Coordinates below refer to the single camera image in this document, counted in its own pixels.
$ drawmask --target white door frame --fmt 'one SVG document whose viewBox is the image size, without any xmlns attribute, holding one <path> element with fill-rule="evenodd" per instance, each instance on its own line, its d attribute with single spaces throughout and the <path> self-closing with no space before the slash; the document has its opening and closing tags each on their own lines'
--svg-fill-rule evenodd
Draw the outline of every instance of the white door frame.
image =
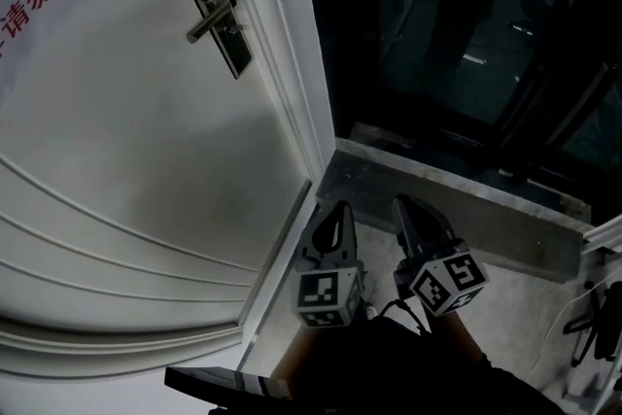
<svg viewBox="0 0 622 415">
<path fill-rule="evenodd" d="M 315 192 L 334 152 L 335 139 L 311 0 L 238 1 L 236 14 L 246 27 L 253 57 L 296 159 L 312 184 L 243 326 L 84 336 L 0 320 L 1 369 L 5 373 L 58 380 L 123 375 L 186 362 L 230 347 L 237 348 L 239 361 L 254 341 L 315 207 Z"/>
</svg>

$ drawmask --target person's arm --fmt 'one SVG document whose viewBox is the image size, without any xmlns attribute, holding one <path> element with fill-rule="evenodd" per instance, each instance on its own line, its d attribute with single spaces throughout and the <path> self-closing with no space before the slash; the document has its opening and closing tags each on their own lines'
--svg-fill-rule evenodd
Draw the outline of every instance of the person's arm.
<svg viewBox="0 0 622 415">
<path fill-rule="evenodd" d="M 428 324 L 430 324 L 430 332 L 444 346 L 452 349 L 469 363 L 481 363 L 484 354 L 468 333 L 457 312 L 454 311 L 442 317 L 435 317 L 426 310 L 426 317 L 428 318 Z"/>
</svg>

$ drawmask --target gray floor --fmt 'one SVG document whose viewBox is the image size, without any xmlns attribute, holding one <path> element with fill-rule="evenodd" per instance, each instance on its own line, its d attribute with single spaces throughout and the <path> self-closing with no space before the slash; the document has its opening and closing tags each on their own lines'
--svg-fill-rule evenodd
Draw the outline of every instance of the gray floor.
<svg viewBox="0 0 622 415">
<path fill-rule="evenodd" d="M 359 258 L 369 272 L 363 296 L 382 308 L 397 297 L 392 272 L 402 258 L 401 249 L 394 236 L 365 225 L 357 225 L 357 237 Z M 596 362 L 589 354 L 579 368 L 570 368 L 577 339 L 581 339 L 582 344 L 586 337 L 564 336 L 562 327 L 587 309 L 587 297 L 568 307 L 550 334 L 536 368 L 531 370 L 555 318 L 568 301 L 584 292 L 585 275 L 589 273 L 596 281 L 604 275 L 602 267 L 594 266 L 583 268 L 579 281 L 561 285 L 487 265 L 491 283 L 459 314 L 494 366 L 529 380 L 555 401 L 566 392 L 586 395 L 589 390 L 601 386 L 610 363 Z M 288 281 L 279 292 L 242 368 L 245 372 L 269 376 L 298 331 L 300 325 L 291 311 L 290 288 Z M 419 301 L 412 298 L 409 305 L 425 321 Z M 413 328 L 408 315 L 395 307 L 387 316 Z"/>
</svg>

